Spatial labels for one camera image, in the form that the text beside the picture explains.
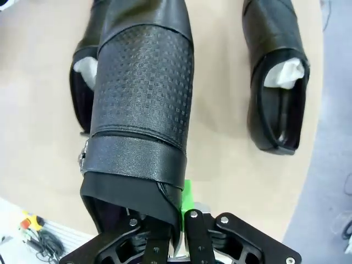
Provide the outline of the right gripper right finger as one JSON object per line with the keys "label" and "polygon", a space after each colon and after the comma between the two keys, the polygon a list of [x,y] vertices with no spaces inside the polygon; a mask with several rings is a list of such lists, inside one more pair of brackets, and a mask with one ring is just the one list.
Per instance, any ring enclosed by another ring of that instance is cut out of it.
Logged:
{"label": "right gripper right finger", "polygon": [[194,202],[190,180],[181,197],[185,263],[301,263],[298,252],[239,217],[212,216],[206,205]]}

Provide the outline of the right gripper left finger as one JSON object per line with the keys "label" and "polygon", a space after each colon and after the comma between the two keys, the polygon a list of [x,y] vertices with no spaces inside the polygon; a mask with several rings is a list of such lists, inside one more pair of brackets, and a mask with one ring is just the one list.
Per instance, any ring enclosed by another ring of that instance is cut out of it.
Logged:
{"label": "right gripper left finger", "polygon": [[138,213],[124,215],[103,232],[64,256],[60,263],[167,263],[173,240],[171,224]]}

